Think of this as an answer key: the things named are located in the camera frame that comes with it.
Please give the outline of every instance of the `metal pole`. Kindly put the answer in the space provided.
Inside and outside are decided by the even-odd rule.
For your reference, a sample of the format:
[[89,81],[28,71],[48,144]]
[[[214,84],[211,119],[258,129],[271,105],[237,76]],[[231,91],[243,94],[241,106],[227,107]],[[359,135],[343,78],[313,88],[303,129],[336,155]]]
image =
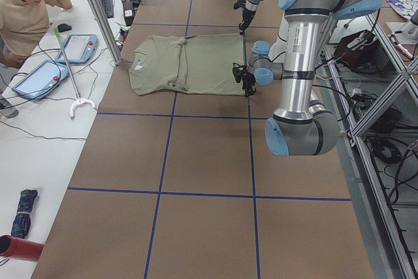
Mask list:
[[105,11],[101,5],[100,0],[88,0],[90,7],[96,17],[96,21],[99,24],[100,30],[104,37],[104,41],[107,43],[107,47],[112,54],[115,65],[119,65],[122,62],[121,54],[116,45],[116,41],[113,37],[112,30],[110,28],[109,22],[105,15]]
[[62,53],[62,55],[64,57],[65,64],[66,64],[66,66],[68,68],[68,74],[70,75],[70,79],[71,79],[72,86],[74,86],[74,91],[76,92],[76,97],[77,97],[77,99],[80,99],[81,98],[81,95],[80,95],[80,92],[78,91],[78,88],[77,88],[77,85],[76,85],[76,81],[74,79],[74,75],[72,74],[71,66],[70,66],[70,63],[68,61],[67,54],[65,53],[65,47],[64,47],[63,42],[61,40],[61,35],[59,34],[59,31],[58,31],[57,28],[55,28],[54,31],[55,31],[55,35],[56,35],[57,40],[58,40],[59,47],[61,48],[61,53]]

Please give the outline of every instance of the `beige shirt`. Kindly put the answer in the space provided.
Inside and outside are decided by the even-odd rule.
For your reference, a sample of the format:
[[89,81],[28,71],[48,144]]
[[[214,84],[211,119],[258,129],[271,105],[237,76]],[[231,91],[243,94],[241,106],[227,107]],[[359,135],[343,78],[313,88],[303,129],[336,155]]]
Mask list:
[[0,35],[10,52],[21,56],[32,53],[50,26],[46,4],[53,7],[57,0],[33,6],[22,0],[0,0]]

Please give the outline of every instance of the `black clamp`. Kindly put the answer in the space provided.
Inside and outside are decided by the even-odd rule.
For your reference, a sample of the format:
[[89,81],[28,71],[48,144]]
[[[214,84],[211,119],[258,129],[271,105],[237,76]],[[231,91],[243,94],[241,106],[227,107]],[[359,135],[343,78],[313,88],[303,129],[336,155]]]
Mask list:
[[257,91],[255,89],[255,77],[248,72],[246,65],[239,65],[234,63],[233,74],[235,82],[240,83],[242,80],[242,89],[245,90],[245,96],[254,95]]

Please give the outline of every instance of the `red cylinder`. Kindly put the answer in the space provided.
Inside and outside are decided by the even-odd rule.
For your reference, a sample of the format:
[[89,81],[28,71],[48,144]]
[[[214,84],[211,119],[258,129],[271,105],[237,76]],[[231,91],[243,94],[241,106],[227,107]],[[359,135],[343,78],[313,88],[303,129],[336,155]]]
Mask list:
[[16,238],[10,235],[0,237],[0,256],[2,257],[23,261],[38,261],[43,248],[43,244],[24,238]]

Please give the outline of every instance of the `blue cloth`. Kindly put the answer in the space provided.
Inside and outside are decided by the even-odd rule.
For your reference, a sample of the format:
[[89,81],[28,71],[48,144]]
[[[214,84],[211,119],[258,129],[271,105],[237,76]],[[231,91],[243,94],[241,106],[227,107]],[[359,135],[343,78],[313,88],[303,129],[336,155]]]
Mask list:
[[33,203],[38,191],[35,189],[25,189],[20,192],[18,211],[13,221],[11,236],[16,238],[25,238],[31,227],[31,217]]

